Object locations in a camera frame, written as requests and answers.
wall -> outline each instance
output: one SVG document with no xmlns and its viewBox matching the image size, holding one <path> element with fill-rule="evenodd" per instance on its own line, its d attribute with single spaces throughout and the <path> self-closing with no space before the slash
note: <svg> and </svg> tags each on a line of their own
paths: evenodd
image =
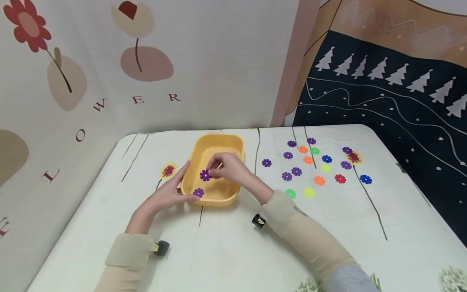
<svg viewBox="0 0 467 292">
<path fill-rule="evenodd" d="M 2 291 L 27 288 L 121 137 L 279 125 L 318 6 L 3 4 Z"/>
</svg>

white tree print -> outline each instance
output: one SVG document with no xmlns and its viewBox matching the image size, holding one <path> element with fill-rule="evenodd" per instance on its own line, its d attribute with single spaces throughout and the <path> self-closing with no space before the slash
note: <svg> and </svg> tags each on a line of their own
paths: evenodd
<svg viewBox="0 0 467 292">
<path fill-rule="evenodd" d="M 384 67 L 386 67 L 386 60 L 388 57 L 385 57 L 384 60 L 378 64 L 376 68 L 374 68 L 370 74 L 368 74 L 368 77 L 371 77 L 371 80 L 375 78 L 382 79 L 383 76 L 382 74 L 384 73 Z"/>
<path fill-rule="evenodd" d="M 451 116 L 453 114 L 458 118 L 462 117 L 460 112 L 466 109 L 466 104 L 467 94 L 464 94 L 464 96 L 462 96 L 460 99 L 453 102 L 452 105 L 446 107 L 446 109 L 449 111 L 447 115 Z"/>
<path fill-rule="evenodd" d="M 419 79 L 412 82 L 412 84 L 407 86 L 406 88 L 410 89 L 410 92 L 414 92 L 415 90 L 417 90 L 417 91 L 424 93 L 425 92 L 424 87 L 426 86 L 426 82 L 428 81 L 428 79 L 430 79 L 431 71 L 433 71 L 433 69 L 428 70 L 427 73 L 420 76 Z"/>
<path fill-rule="evenodd" d="M 449 95 L 449 90 L 453 87 L 453 83 L 456 77 L 453 77 L 452 80 L 446 82 L 442 88 L 438 88 L 436 92 L 430 94 L 433 98 L 432 102 L 444 103 L 444 98 Z"/>
<path fill-rule="evenodd" d="M 406 68 L 409 64 L 405 63 L 404 67 L 399 68 L 396 72 L 392 73 L 391 76 L 387 77 L 386 80 L 389 81 L 389 85 L 394 83 L 402 85 L 402 80 L 405 79 L 405 73 L 407 72 Z"/>
<path fill-rule="evenodd" d="M 350 63 L 352 62 L 352 56 L 353 54 L 350 55 L 350 57 L 348 57 L 344 63 L 340 64 L 335 70 L 334 72 L 336 72 L 337 76 L 339 76 L 340 74 L 344 74 L 344 75 L 348 75 L 347 73 L 347 70 L 349 70 L 350 68 Z"/>
<path fill-rule="evenodd" d="M 318 68 L 318 71 L 330 68 L 329 64 L 331 63 L 331 57 L 333 56 L 333 49 L 334 49 L 334 47 L 331 47 L 329 52 L 327 52 L 326 55 L 324 55 L 324 57 L 315 66 L 315 68 Z"/>
<path fill-rule="evenodd" d="M 367 56 L 365 55 L 365 58 L 363 61 L 360 63 L 360 66 L 355 70 L 355 72 L 352 74 L 354 79 L 357 79 L 359 76 L 363 76 L 363 70 L 365 70 L 365 64 L 367 63 Z"/>
</svg>

tulip decal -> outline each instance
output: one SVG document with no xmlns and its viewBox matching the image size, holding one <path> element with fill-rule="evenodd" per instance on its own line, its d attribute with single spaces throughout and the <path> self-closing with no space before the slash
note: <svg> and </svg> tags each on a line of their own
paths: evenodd
<svg viewBox="0 0 467 292">
<path fill-rule="evenodd" d="M 144 4 L 124 1 L 112 7 L 112 17 L 127 35 L 136 38 L 136 45 L 126 49 L 120 59 L 123 71 L 131 78 L 151 82 L 170 78 L 174 73 L 172 62 L 162 51 L 138 46 L 140 38 L 149 35 L 154 28 L 151 8 Z"/>
</svg>

red flower decal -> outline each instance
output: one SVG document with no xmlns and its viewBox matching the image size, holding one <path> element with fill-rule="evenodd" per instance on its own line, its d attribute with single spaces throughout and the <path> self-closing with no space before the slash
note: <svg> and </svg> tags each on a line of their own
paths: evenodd
<svg viewBox="0 0 467 292">
<path fill-rule="evenodd" d="M 38 52 L 39 48 L 47 50 L 45 40 L 50 40 L 50 32 L 44 28 L 45 19 L 37 14 L 31 0 L 24 0 L 24 5 L 20 0 L 10 0 L 11 6 L 5 5 L 3 12 L 5 16 L 17 27 L 13 34 L 20 43 L 28 42 L 29 48 L 33 52 Z"/>
</svg>

wall decal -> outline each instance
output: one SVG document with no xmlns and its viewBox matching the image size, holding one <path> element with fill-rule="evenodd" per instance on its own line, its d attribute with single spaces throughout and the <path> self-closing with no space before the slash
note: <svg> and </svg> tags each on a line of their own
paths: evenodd
<svg viewBox="0 0 467 292">
<path fill-rule="evenodd" d="M 44 27 L 45 19 L 37 14 L 31 0 L 10 0 L 11 6 L 5 5 L 5 16 L 15 25 L 13 35 L 20 43 L 27 42 L 34 53 L 42 49 L 48 53 L 52 62 L 47 68 L 47 81 L 52 97 L 64 111 L 71 111 L 84 97 L 87 80 L 83 70 L 60 49 L 54 48 L 54 56 L 50 53 L 46 40 L 51 40 L 50 32 Z"/>
<path fill-rule="evenodd" d="M 159 81 L 170 78 L 174 67 L 169 57 L 153 47 L 138 46 L 142 37 L 154 28 L 151 8 L 144 4 L 124 1 L 117 7 L 111 7 L 112 17 L 127 35 L 136 38 L 134 47 L 126 49 L 120 59 L 125 74 L 138 81 Z"/>
<path fill-rule="evenodd" d="M 28 157 L 28 146 L 17 134 L 0 130 L 0 187 L 23 167 Z"/>
</svg>

